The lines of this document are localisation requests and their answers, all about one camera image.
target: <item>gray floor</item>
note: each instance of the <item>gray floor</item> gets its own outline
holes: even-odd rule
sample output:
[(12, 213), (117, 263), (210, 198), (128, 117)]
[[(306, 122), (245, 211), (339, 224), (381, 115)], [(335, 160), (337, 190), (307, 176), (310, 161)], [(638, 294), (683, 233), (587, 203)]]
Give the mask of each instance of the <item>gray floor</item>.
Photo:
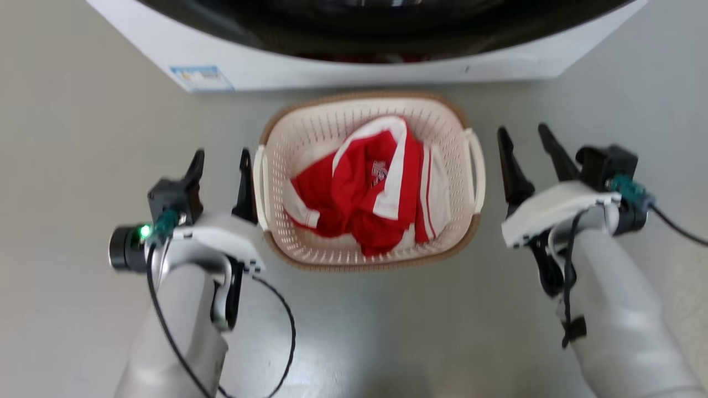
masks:
[[(503, 246), (495, 132), (509, 127), (537, 188), (554, 182), (539, 121), (572, 152), (623, 144), (666, 211), (708, 235), (706, 15), (705, 1), (653, 1), (555, 81), (430, 87), (466, 110), (486, 151), (482, 226), (459, 256), (409, 271), (274, 263), (298, 325), (280, 396), (591, 397), (530, 253)], [(279, 108), (325, 92), (188, 95), (81, 0), (0, 0), (0, 71), (1, 394), (111, 397), (148, 306), (144, 281), (106, 263), (112, 228), (147, 219), (147, 189), (200, 146), (202, 201), (229, 209), (240, 149)], [(622, 243), (708, 382), (707, 252), (654, 219)], [(222, 381), (261, 397), (285, 364), (287, 318), (252, 283), (241, 308)]]

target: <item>white appliance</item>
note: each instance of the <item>white appliance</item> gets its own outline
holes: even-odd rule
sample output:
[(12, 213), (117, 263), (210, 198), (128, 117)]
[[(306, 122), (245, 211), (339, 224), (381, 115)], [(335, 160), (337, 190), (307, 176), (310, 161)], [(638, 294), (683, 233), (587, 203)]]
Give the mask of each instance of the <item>white appliance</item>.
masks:
[(88, 0), (189, 92), (552, 79), (647, 1), (629, 2), (560, 33), (498, 50), (426, 62), (358, 64), (294, 57), (236, 44), (182, 24), (138, 0)]

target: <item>white plastic basket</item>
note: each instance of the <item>white plastic basket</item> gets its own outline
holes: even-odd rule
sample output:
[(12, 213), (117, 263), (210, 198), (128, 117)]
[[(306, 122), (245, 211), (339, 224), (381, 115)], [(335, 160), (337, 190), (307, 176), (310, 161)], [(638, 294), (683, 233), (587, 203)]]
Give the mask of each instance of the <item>white plastic basket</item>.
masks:
[[(367, 257), (351, 236), (327, 239), (296, 227), (283, 208), (282, 190), (361, 125), (383, 115), (406, 118), (418, 139), (439, 147), (450, 180), (451, 220), (427, 244)], [(267, 241), (288, 263), (310, 271), (371, 271), (456, 254), (479, 226), (485, 181), (481, 146), (464, 115), (444, 98), (420, 92), (354, 93), (284, 109), (266, 127), (253, 161), (256, 212)]]

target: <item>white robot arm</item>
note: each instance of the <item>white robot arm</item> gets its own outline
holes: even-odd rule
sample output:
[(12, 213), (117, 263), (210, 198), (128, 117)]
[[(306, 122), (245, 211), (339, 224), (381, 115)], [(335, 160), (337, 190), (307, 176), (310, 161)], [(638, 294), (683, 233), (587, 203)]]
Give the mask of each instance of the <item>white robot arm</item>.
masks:
[[(636, 157), (618, 147), (583, 148), (578, 153), (583, 170), (578, 171), (547, 127), (542, 125), (539, 132), (561, 183), (534, 195), (501, 129), (509, 203), (502, 233), (507, 246), (527, 246), (534, 254), (543, 290), (559, 302), (564, 346), (576, 353), (587, 383), (598, 398), (708, 398), (663, 320), (657, 294), (612, 238), (638, 231), (646, 221), (646, 209), (605, 187), (613, 174), (632, 176)], [(151, 273), (169, 327), (161, 324), (157, 312), (148, 313), (117, 398), (225, 393), (219, 387), (227, 352), (221, 333), (236, 321), (242, 275), (265, 270), (247, 155), (241, 160), (241, 191), (233, 215), (201, 214), (203, 152), (198, 152), (183, 180), (161, 180), (148, 195), (154, 220), (149, 237), (141, 236), (140, 226), (115, 230), (111, 264)], [(177, 349), (166, 339), (169, 332)]]

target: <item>brown basket rim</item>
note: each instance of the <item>brown basket rim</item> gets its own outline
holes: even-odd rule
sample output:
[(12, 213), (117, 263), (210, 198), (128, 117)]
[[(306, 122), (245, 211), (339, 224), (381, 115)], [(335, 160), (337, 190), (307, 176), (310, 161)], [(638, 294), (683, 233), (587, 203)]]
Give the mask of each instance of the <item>brown basket rim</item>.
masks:
[[(447, 106), (459, 119), (460, 123), (462, 124), (462, 127), (465, 129), (469, 128), (469, 121), (467, 120), (467, 116), (462, 112), (462, 110), (455, 105), (454, 103), (450, 102), (446, 98), (437, 95), (435, 93), (430, 93), (427, 91), (363, 91), (363, 92), (354, 92), (354, 93), (342, 93), (338, 94), (335, 96), (327, 96), (323, 98), (318, 98), (314, 99), (311, 101), (306, 101), (303, 103), (297, 103), (292, 106), (288, 106), (286, 108), (281, 109), (278, 111), (269, 121), (268, 124), (265, 125), (265, 128), (263, 129), (263, 135), (261, 135), (261, 141), (260, 145), (267, 145), (268, 143), (268, 138), (270, 138), (270, 134), (273, 131), (273, 128), (275, 127), (275, 124), (280, 121), (283, 117), (285, 117), (287, 114), (294, 112), (299, 109), (303, 108), (309, 108), (312, 106), (318, 106), (318, 105), (323, 105), (326, 103), (334, 103), (334, 102), (341, 102), (341, 101), (351, 101), (351, 100), (356, 100), (356, 99), (366, 99), (366, 98), (424, 98), (424, 99), (430, 99), (433, 101), (437, 101), (444, 106)], [(400, 261), (392, 261), (391, 263), (372, 263), (372, 264), (349, 264), (349, 265), (331, 265), (331, 264), (310, 264), (310, 263), (303, 263), (301, 261), (296, 261), (292, 258), (290, 258), (287, 254), (285, 254), (280, 247), (278, 246), (277, 243), (275, 243), (275, 239), (273, 238), (273, 233), (265, 232), (264, 237), (265, 241), (268, 243), (270, 248), (275, 252), (275, 254), (280, 257), (285, 263), (288, 263), (289, 265), (298, 268), (303, 271), (317, 271), (317, 272), (360, 272), (360, 271), (386, 271), (386, 270), (392, 270), (392, 269), (397, 269), (397, 268), (405, 268), (405, 267), (412, 267), (412, 266), (422, 266), (427, 263), (432, 263), (436, 261), (442, 261), (447, 258), (450, 258), (454, 256), (455, 254), (458, 254), (461, 250), (463, 250), (471, 241), (472, 238), (474, 238), (474, 235), (476, 234), (478, 228), (479, 228), (479, 223), (481, 220), (481, 215), (480, 214), (474, 214), (472, 215), (472, 220), (470, 220), (469, 223), (469, 228), (467, 229), (467, 232), (465, 232), (464, 236), (462, 239), (457, 242), (452, 248), (439, 253), (439, 254), (433, 254), (432, 256), (426, 256), (426, 257), (420, 257), (420, 258), (414, 258), (411, 260), (400, 260)]]

